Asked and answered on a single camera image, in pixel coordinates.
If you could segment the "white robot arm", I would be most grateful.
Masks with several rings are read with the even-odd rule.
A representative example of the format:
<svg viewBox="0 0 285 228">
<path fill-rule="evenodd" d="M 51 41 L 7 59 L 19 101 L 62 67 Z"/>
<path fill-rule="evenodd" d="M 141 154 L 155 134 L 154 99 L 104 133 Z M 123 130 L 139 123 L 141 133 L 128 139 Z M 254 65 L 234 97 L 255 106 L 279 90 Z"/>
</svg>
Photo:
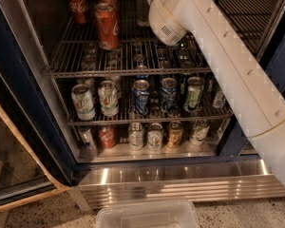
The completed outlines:
<svg viewBox="0 0 285 228">
<path fill-rule="evenodd" d="M 213 0 L 147 0 L 154 34 L 174 46 L 191 32 L 237 121 L 285 186 L 285 99 Z"/>
</svg>

